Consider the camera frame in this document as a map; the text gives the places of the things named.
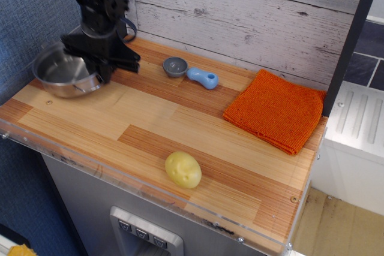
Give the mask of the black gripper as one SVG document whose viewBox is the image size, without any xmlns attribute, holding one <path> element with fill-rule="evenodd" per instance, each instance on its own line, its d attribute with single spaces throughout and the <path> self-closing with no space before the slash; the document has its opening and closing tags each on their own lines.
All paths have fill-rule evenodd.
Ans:
<svg viewBox="0 0 384 256">
<path fill-rule="evenodd" d="M 123 42 L 116 31 L 101 38 L 94 38 L 84 32 L 61 36 L 66 52 L 78 57 L 86 57 L 85 65 L 90 75 L 95 75 L 99 83 L 108 84 L 115 68 L 138 73 L 140 55 Z"/>
</svg>

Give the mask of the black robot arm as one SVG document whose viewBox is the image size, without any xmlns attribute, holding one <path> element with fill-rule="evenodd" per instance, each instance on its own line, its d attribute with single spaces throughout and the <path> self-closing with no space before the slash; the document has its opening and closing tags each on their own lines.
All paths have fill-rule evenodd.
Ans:
<svg viewBox="0 0 384 256">
<path fill-rule="evenodd" d="M 65 51 L 83 58 L 104 83 L 117 68 L 138 72 L 140 56 L 127 47 L 137 28 L 126 18 L 128 0 L 76 0 L 80 6 L 81 33 L 61 37 Z"/>
</svg>

